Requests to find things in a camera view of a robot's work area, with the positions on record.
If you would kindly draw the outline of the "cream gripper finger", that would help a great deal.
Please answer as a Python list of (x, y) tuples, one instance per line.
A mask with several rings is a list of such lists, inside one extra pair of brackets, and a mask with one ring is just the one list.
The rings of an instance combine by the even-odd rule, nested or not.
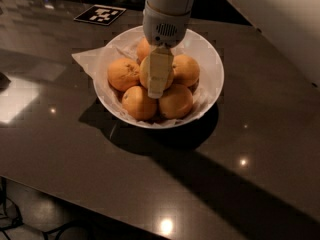
[(159, 99), (166, 88), (172, 70), (173, 54), (165, 46), (154, 46), (147, 57), (148, 65), (148, 96)]

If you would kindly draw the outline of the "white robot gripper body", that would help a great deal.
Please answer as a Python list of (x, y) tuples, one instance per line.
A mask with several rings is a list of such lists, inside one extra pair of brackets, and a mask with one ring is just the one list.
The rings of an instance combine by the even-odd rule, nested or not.
[(191, 7), (182, 1), (161, 1), (154, 5), (146, 1), (143, 11), (143, 31), (154, 46), (177, 46), (186, 34)]

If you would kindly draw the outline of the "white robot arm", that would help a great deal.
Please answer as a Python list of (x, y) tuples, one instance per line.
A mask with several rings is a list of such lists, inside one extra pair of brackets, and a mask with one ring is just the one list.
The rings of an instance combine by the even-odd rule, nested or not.
[[(320, 86), (320, 0), (226, 0)], [(183, 40), (194, 0), (145, 0), (143, 31), (150, 44), (175, 47)]]

